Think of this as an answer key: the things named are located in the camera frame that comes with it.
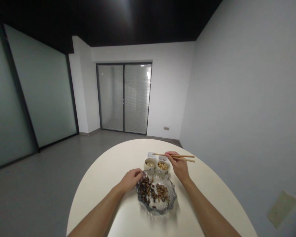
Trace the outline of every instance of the table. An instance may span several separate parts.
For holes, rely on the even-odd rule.
[[[192,155],[176,145],[153,139],[131,140],[107,150],[90,166],[79,184],[70,209],[67,235],[127,171],[143,169],[149,151]],[[188,162],[188,169],[201,192],[242,237],[257,237],[247,214],[227,185],[204,162],[198,158],[195,160],[196,163]],[[178,196],[175,208],[164,216],[152,216],[141,207],[133,189],[124,196],[108,236],[204,236],[172,166],[169,174]]]

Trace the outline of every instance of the small bowl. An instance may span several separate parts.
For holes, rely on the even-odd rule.
[[[159,162],[160,162],[160,163],[163,163],[163,164],[165,164],[165,165],[167,165],[168,169],[167,169],[167,170],[163,170],[163,169],[161,169],[161,168],[158,166]],[[164,174],[168,174],[168,173],[169,173],[169,169],[170,169],[170,164],[169,164],[168,162],[165,162],[165,161],[159,160],[158,163],[156,164],[156,170],[160,170],[160,171],[161,171],[162,173],[164,173]]]
[[[167,162],[168,161],[168,157],[166,157],[166,156],[159,156],[159,161],[165,161],[165,162]]]
[[[156,160],[155,159],[148,158],[148,159],[145,160],[144,170],[154,169],[155,167],[156,167]]]
[[[148,152],[147,157],[148,158],[151,158],[151,159],[158,160],[158,156],[157,155],[153,155],[153,153],[154,152],[152,152],[152,151]]]

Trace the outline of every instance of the clear glass bowl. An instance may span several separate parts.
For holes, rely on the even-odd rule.
[[[147,171],[143,171],[143,173],[144,173],[143,178],[135,186],[135,188],[137,190],[139,202],[152,215],[166,214],[169,210],[173,209],[174,201],[177,199],[177,195],[174,190],[174,184],[170,181],[168,175],[165,175],[164,173],[162,173],[159,170],[150,169]],[[162,202],[161,199],[160,199],[160,201],[158,201],[158,199],[156,199],[156,201],[153,202],[153,197],[148,197],[148,195],[146,195],[145,197],[142,197],[140,185],[146,177],[149,177],[150,182],[153,180],[152,185],[154,185],[155,187],[151,186],[151,188],[155,190],[156,194],[157,194],[156,184],[163,185],[165,188],[167,188],[168,199],[169,199],[168,202],[167,201]],[[147,202],[145,202],[145,200],[144,200],[145,198],[150,199],[149,204]]]

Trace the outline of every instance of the black frame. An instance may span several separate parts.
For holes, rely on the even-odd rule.
[[[19,79],[19,76],[18,76],[18,73],[17,73],[16,65],[15,65],[15,62],[14,62],[14,59],[13,59],[13,55],[12,55],[12,51],[11,51],[10,44],[9,44],[9,41],[8,41],[8,37],[7,37],[6,31],[5,31],[5,28],[4,28],[4,25],[3,25],[3,22],[1,21],[1,19],[0,19],[0,40],[2,42],[4,53],[5,53],[5,56],[6,56],[7,61],[8,61],[8,65],[9,65],[9,68],[10,68],[10,71],[11,71],[13,83],[14,83],[14,86],[16,88],[18,99],[19,99],[19,102],[21,104],[21,108],[22,108],[22,111],[23,111],[24,119],[26,121],[27,128],[28,128],[30,136],[31,136],[31,141],[33,143],[33,147],[35,148],[35,152],[33,152],[31,154],[28,154],[28,155],[25,155],[23,157],[17,158],[17,159],[15,159],[13,161],[10,161],[10,162],[8,162],[8,163],[6,163],[4,165],[1,165],[0,169],[2,169],[4,167],[7,167],[7,166],[9,166],[11,164],[14,164],[14,163],[20,161],[20,160],[23,160],[23,159],[25,159],[27,157],[30,157],[30,156],[32,156],[34,154],[37,154],[41,150],[43,150],[43,149],[45,149],[45,148],[47,148],[47,147],[49,147],[51,145],[54,145],[56,143],[59,143],[61,141],[66,140],[68,138],[71,138],[71,137],[73,137],[75,135],[78,135],[79,134],[79,125],[78,125],[77,109],[76,109],[76,103],[75,103],[75,97],[74,97],[74,91],[73,91],[73,84],[72,84],[72,77],[71,77],[71,70],[70,70],[70,63],[69,63],[69,55],[59,51],[58,49],[56,49],[56,48],[54,48],[54,47],[52,47],[52,46],[50,46],[50,45],[48,45],[48,44],[46,44],[44,42],[41,42],[41,43],[53,48],[54,50],[56,50],[56,51],[58,51],[60,53],[63,53],[66,56],[66,63],[67,63],[67,68],[68,68],[69,84],[70,84],[70,91],[71,91],[71,99],[72,99],[72,105],[73,105],[73,111],[74,111],[74,117],[75,117],[75,124],[76,124],[77,132],[75,134],[72,134],[72,135],[68,136],[68,137],[62,138],[62,139],[60,139],[58,141],[55,141],[55,142],[52,142],[52,143],[47,144],[45,146],[39,147],[38,142],[37,142],[37,138],[36,138],[36,135],[35,135],[34,127],[33,127],[32,121],[31,121],[30,113],[29,113],[29,110],[28,110],[28,107],[27,107],[27,104],[26,104],[26,101],[25,101],[25,96],[24,96],[24,93],[23,93],[23,90],[22,90],[21,82],[20,82],[20,79]]]
[[[146,129],[146,133],[134,133],[134,132],[126,132],[125,131],[125,65],[142,65],[149,64],[151,65],[151,76],[150,76],[150,87],[149,87],[149,103],[148,103],[148,114],[147,121],[149,119],[149,106],[150,106],[150,92],[151,92],[151,78],[152,78],[152,61],[151,62],[136,62],[136,63],[96,63],[96,81],[98,86],[98,99],[99,99],[99,112],[100,112],[100,126],[102,130],[107,131],[115,131],[115,132],[124,132],[124,133],[132,133],[139,135],[147,135],[148,125]],[[102,110],[101,110],[101,95],[100,95],[100,81],[99,81],[99,67],[98,66],[115,66],[115,65],[123,65],[123,131],[107,129],[102,127]]]

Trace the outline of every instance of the door frame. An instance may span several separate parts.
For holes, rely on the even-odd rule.
[[[141,64],[150,64],[151,65],[151,76],[150,76],[150,87],[149,87],[149,102],[148,102],[148,115],[147,115],[147,129],[146,133],[134,133],[134,132],[126,132],[125,131],[125,65],[141,65]],[[101,110],[101,94],[100,94],[100,81],[99,81],[99,66],[117,66],[123,65],[123,131],[113,130],[103,128],[102,126],[102,110]],[[150,94],[151,94],[151,78],[152,78],[152,61],[150,62],[136,62],[136,63],[96,63],[96,82],[98,87],[98,98],[99,98],[99,113],[100,113],[100,127],[102,130],[115,131],[115,132],[124,132],[124,133],[132,133],[139,135],[147,135],[148,130],[148,119],[149,119],[149,106],[150,106]]]

